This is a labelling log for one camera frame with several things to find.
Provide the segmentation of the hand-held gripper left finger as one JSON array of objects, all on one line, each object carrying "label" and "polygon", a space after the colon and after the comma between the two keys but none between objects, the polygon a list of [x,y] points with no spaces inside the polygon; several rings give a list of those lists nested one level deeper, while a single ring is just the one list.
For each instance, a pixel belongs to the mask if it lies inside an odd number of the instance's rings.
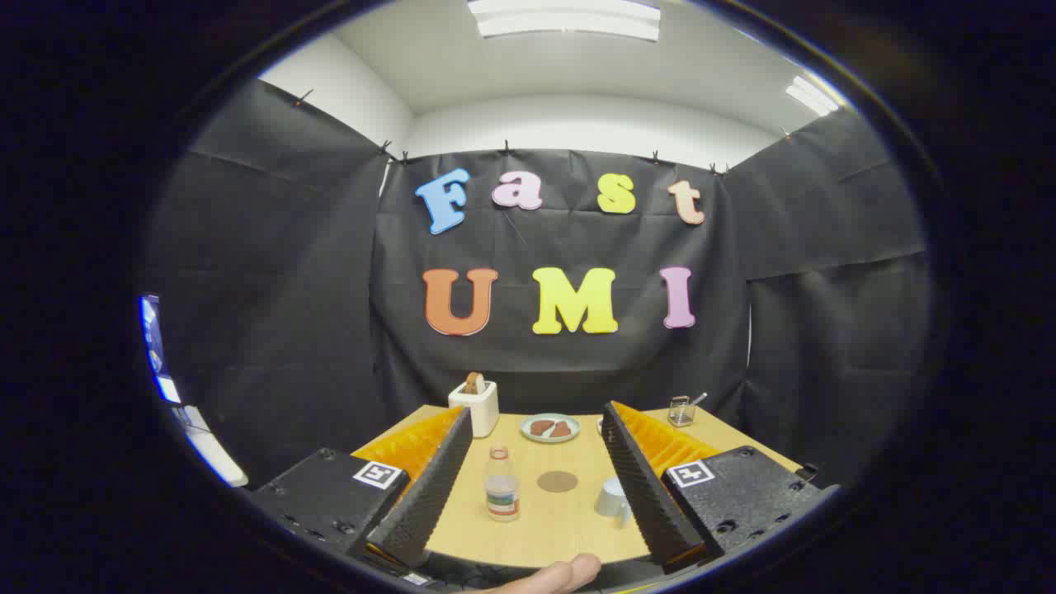
[{"label": "hand-held gripper left finger", "polygon": [[446,409],[354,454],[321,448],[252,491],[252,503],[339,558],[414,568],[472,440],[470,412]]}]

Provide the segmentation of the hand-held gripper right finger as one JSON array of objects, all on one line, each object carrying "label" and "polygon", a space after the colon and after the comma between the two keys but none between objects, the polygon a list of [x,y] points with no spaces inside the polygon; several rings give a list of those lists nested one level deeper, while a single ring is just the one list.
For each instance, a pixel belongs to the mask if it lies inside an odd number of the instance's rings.
[{"label": "hand-held gripper right finger", "polygon": [[652,560],[667,573],[754,545],[823,497],[761,449],[719,451],[616,401],[603,409],[602,440]]}]

